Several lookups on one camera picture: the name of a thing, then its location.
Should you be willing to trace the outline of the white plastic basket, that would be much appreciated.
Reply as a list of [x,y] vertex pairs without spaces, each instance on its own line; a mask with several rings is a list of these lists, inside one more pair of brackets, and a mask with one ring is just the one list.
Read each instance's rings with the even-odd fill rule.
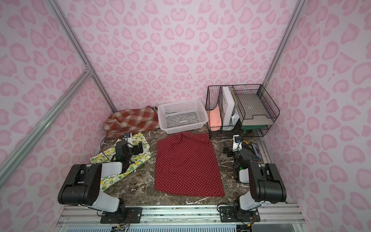
[[167,134],[200,129],[208,122],[199,99],[164,103],[157,107],[160,128]]

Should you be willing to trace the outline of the lemon print skirt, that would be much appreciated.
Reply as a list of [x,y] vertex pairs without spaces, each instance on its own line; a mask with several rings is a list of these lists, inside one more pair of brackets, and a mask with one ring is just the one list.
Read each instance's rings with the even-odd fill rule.
[[[98,155],[92,157],[90,159],[91,163],[108,162],[116,154],[115,145],[120,141],[121,139],[116,139],[113,146],[109,147],[104,152],[100,152]],[[128,176],[131,173],[134,173],[136,169],[138,169],[142,164],[144,164],[151,158],[150,145],[141,132],[133,135],[129,141],[134,145],[139,145],[139,143],[142,142],[144,152],[139,155],[132,156],[130,165],[125,173],[102,178],[100,181],[100,189],[102,191],[107,190],[110,186],[114,185],[118,181],[121,181],[124,177]]]

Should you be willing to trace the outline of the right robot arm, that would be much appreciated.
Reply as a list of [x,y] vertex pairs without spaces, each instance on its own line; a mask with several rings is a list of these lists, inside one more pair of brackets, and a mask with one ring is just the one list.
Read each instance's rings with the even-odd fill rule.
[[259,157],[247,148],[234,149],[227,156],[233,158],[234,179],[249,185],[249,191],[235,201],[236,211],[251,212],[265,203],[286,201],[287,190],[275,164],[259,164]]

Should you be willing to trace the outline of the red plaid skirt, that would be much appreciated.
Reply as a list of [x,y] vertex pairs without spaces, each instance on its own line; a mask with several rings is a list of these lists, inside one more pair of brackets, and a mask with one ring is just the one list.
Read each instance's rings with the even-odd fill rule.
[[156,107],[146,106],[142,109],[117,111],[103,123],[103,130],[108,135],[113,132],[131,132],[136,134],[159,129],[156,109]]

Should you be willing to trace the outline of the yellow black utility knife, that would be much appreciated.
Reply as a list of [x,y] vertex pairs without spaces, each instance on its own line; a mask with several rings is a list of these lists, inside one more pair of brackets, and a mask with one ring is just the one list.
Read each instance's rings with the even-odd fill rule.
[[247,149],[249,153],[252,155],[253,159],[255,160],[262,160],[262,156],[259,153],[259,148],[256,144],[248,143],[247,141],[243,140],[242,147]]

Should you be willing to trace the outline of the grey paper tray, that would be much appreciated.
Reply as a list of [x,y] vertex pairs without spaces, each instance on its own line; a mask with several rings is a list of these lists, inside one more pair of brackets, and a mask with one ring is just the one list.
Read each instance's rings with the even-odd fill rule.
[[267,101],[257,94],[237,94],[236,100],[242,126],[272,125],[277,118]]

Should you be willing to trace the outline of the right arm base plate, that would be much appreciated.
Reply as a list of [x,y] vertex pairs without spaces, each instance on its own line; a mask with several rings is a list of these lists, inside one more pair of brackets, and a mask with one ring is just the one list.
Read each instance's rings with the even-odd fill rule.
[[219,212],[221,222],[249,222],[251,224],[260,222],[258,210],[244,211],[228,204],[219,204],[216,209]]

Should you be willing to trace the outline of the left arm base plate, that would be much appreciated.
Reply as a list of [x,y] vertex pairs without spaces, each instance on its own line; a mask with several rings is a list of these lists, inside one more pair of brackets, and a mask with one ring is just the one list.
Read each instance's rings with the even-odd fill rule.
[[100,224],[136,224],[140,223],[142,217],[142,207],[127,207],[124,212],[102,213]]

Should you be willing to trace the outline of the white book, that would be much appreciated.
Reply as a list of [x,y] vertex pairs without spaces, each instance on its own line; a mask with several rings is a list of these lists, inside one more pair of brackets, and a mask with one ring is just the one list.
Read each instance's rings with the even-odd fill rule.
[[222,88],[222,118],[223,118],[223,129],[227,129],[230,126],[231,118],[233,116],[235,101],[232,96],[229,87]]

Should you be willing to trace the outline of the pink folder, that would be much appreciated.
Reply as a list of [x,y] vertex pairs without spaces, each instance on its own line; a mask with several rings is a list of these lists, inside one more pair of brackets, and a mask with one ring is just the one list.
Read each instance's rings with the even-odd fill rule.
[[222,127],[222,119],[220,115],[219,105],[214,110],[209,112],[209,129],[210,131],[218,131]]

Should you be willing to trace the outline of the red polka dot skirt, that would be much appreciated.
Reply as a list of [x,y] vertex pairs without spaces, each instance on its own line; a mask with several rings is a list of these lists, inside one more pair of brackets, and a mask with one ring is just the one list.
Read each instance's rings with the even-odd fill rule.
[[225,196],[214,146],[207,133],[184,131],[157,142],[154,189],[180,196]]

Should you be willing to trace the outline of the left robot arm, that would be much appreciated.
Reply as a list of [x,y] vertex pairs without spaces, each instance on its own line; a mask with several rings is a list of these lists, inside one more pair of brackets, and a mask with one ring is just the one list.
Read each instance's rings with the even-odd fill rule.
[[100,189],[100,181],[124,174],[129,169],[132,156],[143,152],[142,142],[132,145],[122,140],[116,143],[110,162],[73,165],[58,194],[58,202],[61,205],[85,206],[107,215],[126,215],[124,201],[104,193]]

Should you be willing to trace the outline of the aluminium frame rail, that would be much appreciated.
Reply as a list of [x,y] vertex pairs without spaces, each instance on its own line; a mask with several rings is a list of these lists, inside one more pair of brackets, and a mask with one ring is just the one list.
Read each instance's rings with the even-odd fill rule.
[[220,213],[216,205],[131,206],[126,222],[102,224],[102,214],[67,206],[55,232],[307,232],[296,204],[265,204],[246,222]]

